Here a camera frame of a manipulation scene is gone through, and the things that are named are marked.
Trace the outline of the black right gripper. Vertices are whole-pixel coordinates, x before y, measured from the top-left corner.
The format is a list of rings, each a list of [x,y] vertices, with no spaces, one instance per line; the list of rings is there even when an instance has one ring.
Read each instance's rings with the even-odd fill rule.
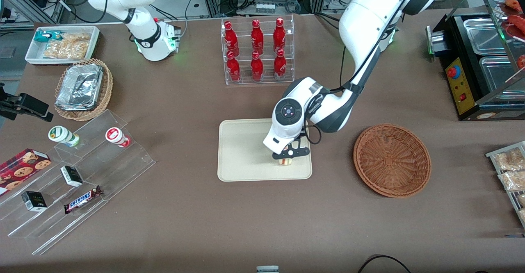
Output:
[[[0,84],[0,114],[9,120],[17,118],[17,107],[20,114],[37,117],[46,122],[51,122],[54,115],[49,112],[49,105],[43,101],[32,97],[29,94],[19,94],[19,97],[6,93],[4,84]]]

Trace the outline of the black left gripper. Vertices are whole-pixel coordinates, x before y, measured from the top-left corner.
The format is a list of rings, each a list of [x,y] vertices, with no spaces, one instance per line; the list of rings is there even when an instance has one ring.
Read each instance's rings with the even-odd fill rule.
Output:
[[[296,157],[305,157],[310,154],[310,149],[307,146],[302,146],[301,141],[306,134],[300,134],[296,137],[287,148],[281,152],[281,154],[273,153],[272,158],[275,160],[286,159],[286,158],[296,158]]]

